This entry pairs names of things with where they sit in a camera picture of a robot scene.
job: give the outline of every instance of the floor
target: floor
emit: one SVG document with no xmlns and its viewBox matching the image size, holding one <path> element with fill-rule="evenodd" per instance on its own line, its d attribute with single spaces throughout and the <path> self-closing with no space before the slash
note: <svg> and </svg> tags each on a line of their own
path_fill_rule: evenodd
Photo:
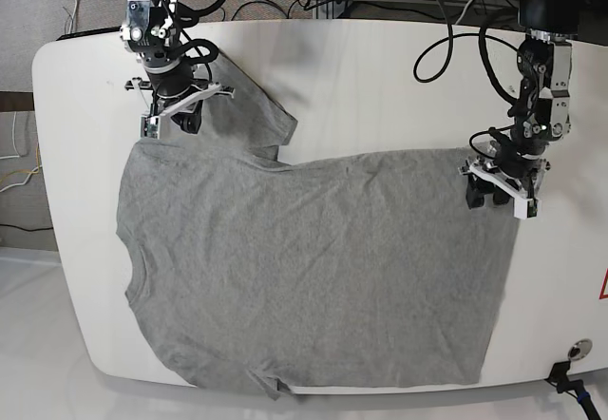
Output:
<svg viewBox="0 0 608 420">
<path fill-rule="evenodd" d="M 576 420 L 544 382 L 369 396 L 236 396 L 107 376 L 88 359 L 56 253 L 0 248 L 0 418 L 67 420 Z M 608 414 L 608 371 L 586 374 Z"/>
<path fill-rule="evenodd" d="M 198 8 L 208 6 L 214 0 L 181 0 Z M 238 7 L 251 0 L 228 0 L 225 4 L 227 19 L 231 19 Z M 294 0 L 273 0 L 285 11 Z M 10 91 L 32 91 L 31 62 L 36 51 L 45 43 L 56 40 L 65 31 L 68 14 L 73 10 L 73 0 L 0 0 L 0 19 L 4 21 L 2 48 L 0 54 L 0 89 Z M 80 0 L 76 16 L 77 31 L 118 26 L 124 18 L 125 0 Z M 439 15 L 437 8 L 427 11 Z M 293 17 L 308 17 L 296 4 Z M 243 9 L 236 19 L 270 19 L 284 17 L 277 9 L 255 4 Z M 360 7 L 353 17 L 383 18 L 402 20 L 425 20 L 424 17 L 405 12 L 379 10 Z M 217 12 L 204 21 L 220 21 L 222 13 Z M 12 153 L 12 114 L 0 114 L 0 157 Z M 15 127 L 15 139 L 20 159 L 0 162 L 0 177 L 16 169 L 31 169 L 35 166 L 37 144 L 35 114 L 19 113 Z M 44 183 L 44 152 L 42 153 L 43 173 L 34 176 L 25 187 L 16 187 L 0 193 L 0 223 L 21 225 L 27 228 L 47 227 L 52 224 L 48 210 Z M 15 175 L 1 185 L 11 181 L 21 181 L 23 175 Z M 30 249 L 57 250 L 52 232 L 25 233 L 20 230 L 0 227 L 0 246 Z"/>
</svg>

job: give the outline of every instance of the gray carpet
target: gray carpet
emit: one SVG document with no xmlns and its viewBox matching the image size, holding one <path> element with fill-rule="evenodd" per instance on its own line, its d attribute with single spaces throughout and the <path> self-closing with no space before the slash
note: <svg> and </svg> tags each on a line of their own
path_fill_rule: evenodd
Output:
<svg viewBox="0 0 608 420">
<path fill-rule="evenodd" d="M 202 8 L 214 0 L 181 0 L 192 8 Z M 231 19 L 238 7 L 251 0 L 228 0 L 225 4 L 227 19 Z M 285 11 L 294 0 L 273 0 Z M 3 20 L 0 40 L 0 89 L 10 91 L 31 91 L 31 62 L 36 51 L 45 43 L 52 42 L 64 33 L 67 12 L 72 11 L 73 0 L 0 0 L 0 19 Z M 125 0 L 80 0 L 76 30 L 90 30 L 118 26 L 124 19 Z M 428 12 L 438 15 L 436 8 Z M 202 21 L 219 21 L 222 13 L 217 12 Z M 237 19 L 280 19 L 283 14 L 263 5 L 252 5 L 243 9 Z M 293 17 L 310 17 L 296 4 Z M 361 7 L 353 17 L 424 20 L 416 14 Z M 35 115 L 19 115 L 17 143 L 26 157 L 17 160 L 0 161 L 0 177 L 15 169 L 31 169 L 35 165 L 37 143 Z M 11 114 L 0 114 L 0 157 L 11 154 L 10 129 Z M 23 175 L 11 177 L 0 184 L 9 184 L 13 179 L 21 181 Z M 27 227 L 51 225 L 48 211 L 44 173 L 32 178 L 24 187 L 16 187 L 0 194 L 0 223 L 12 223 Z M 0 227 L 0 245 L 33 249 L 56 250 L 57 245 L 51 232 L 24 233 Z"/>
</svg>

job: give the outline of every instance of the gray fabric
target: gray fabric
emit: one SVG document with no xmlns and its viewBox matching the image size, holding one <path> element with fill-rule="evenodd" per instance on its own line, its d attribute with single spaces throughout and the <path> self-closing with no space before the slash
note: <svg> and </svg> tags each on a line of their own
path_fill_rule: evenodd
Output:
<svg viewBox="0 0 608 420">
<path fill-rule="evenodd" d="M 282 164 L 293 118 L 215 72 L 237 98 L 209 101 L 188 143 L 137 143 L 123 175 L 126 295 L 160 361 L 271 396 L 478 382 L 518 223 L 467 209 L 467 150 Z"/>
</svg>

